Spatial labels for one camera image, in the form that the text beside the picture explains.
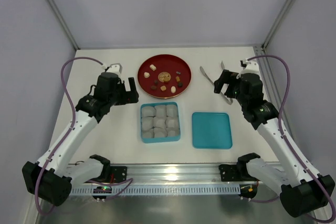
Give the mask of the metal tongs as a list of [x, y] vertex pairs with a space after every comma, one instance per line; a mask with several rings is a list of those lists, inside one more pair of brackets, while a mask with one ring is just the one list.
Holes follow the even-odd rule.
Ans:
[[[225, 64], [224, 64], [223, 61], [221, 61], [220, 67], [221, 67], [222, 70], [225, 69]], [[205, 72], [204, 68], [202, 66], [200, 66], [199, 70], [200, 70], [201, 74], [214, 86], [214, 81], [207, 75], [207, 73]], [[222, 92], [220, 92], [220, 95], [222, 96], [222, 98], [225, 100], [225, 102], [228, 105], [232, 105], [233, 104], [233, 99], [232, 98], [228, 98]]]

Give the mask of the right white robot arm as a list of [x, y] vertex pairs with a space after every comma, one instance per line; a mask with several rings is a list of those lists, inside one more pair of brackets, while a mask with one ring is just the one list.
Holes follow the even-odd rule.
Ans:
[[239, 74], [223, 70], [214, 82], [214, 92], [220, 93], [227, 85], [225, 96], [236, 99], [244, 118], [265, 139], [278, 158], [283, 171], [265, 163], [258, 155], [244, 163], [244, 174], [262, 181], [280, 198], [286, 212], [292, 217], [330, 205], [335, 219], [335, 205], [331, 194], [335, 182], [331, 176], [322, 176], [299, 151], [297, 145], [287, 136], [287, 131], [274, 105], [264, 99], [263, 84], [258, 74]]

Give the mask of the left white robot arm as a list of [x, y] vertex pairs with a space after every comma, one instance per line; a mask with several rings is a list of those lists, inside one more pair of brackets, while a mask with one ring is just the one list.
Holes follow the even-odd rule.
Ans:
[[29, 193], [55, 207], [62, 205], [71, 190], [89, 180], [109, 182], [111, 162], [97, 154], [69, 168], [68, 164], [86, 136], [110, 112], [112, 106], [137, 103], [139, 94], [133, 77], [130, 90], [116, 73], [103, 72], [90, 92], [72, 106], [72, 119], [62, 135], [37, 162], [27, 162], [22, 169]]

